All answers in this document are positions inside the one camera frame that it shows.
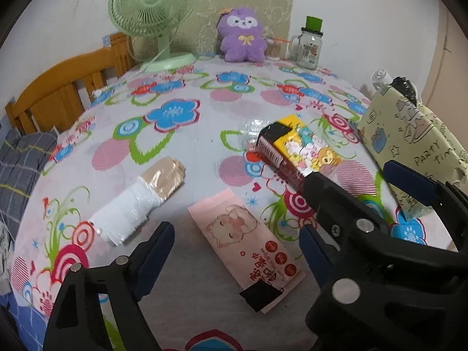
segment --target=wooden bed headboard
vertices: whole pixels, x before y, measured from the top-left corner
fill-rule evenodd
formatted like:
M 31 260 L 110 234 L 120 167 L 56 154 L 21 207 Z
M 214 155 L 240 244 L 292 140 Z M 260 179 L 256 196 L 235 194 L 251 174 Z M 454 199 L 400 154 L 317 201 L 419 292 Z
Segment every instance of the wooden bed headboard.
M 135 65 L 128 53 L 127 36 L 117 33 L 110 38 L 110 48 L 67 59 L 36 78 L 15 103 L 6 105 L 11 125 L 23 134 L 37 132 L 34 116 L 43 132 L 54 126 L 60 132 L 70 129 L 84 112 L 74 82 L 81 79 L 93 101 L 92 91 L 107 84 L 103 70 L 114 68 L 119 78 Z

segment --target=black tape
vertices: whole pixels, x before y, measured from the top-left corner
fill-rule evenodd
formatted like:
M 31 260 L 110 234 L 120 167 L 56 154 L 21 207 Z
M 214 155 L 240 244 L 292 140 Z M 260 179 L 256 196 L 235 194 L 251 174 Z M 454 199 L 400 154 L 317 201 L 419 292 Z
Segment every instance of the black tape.
M 239 294 L 257 313 L 277 299 L 283 292 L 263 280 L 258 280 Z

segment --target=clear plastic bag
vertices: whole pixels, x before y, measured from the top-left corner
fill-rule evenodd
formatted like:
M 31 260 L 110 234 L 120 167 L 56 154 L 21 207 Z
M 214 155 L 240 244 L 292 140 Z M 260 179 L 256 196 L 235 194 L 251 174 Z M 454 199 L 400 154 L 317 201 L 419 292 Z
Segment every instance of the clear plastic bag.
M 246 151 L 254 151 L 260 131 L 270 124 L 269 120 L 253 119 L 239 126 L 240 144 Z

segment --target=beige wallpaper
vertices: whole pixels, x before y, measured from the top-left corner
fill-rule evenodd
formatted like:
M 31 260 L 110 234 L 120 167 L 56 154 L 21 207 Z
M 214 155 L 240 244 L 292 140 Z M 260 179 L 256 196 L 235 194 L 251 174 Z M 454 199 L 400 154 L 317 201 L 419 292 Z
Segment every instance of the beige wallpaper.
M 243 6 L 255 10 L 265 26 L 265 36 L 288 39 L 292 2 L 293 0 L 199 0 L 188 20 L 180 25 L 171 51 L 188 51 L 194 54 L 218 52 L 216 26 L 220 10 Z

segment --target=green jar lid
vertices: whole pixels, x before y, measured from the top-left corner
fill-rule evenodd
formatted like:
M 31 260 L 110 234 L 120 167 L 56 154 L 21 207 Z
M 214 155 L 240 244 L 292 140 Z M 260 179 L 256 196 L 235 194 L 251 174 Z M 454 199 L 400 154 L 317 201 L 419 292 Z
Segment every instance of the green jar lid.
M 320 32 L 322 22 L 320 18 L 307 16 L 306 28 L 315 32 Z

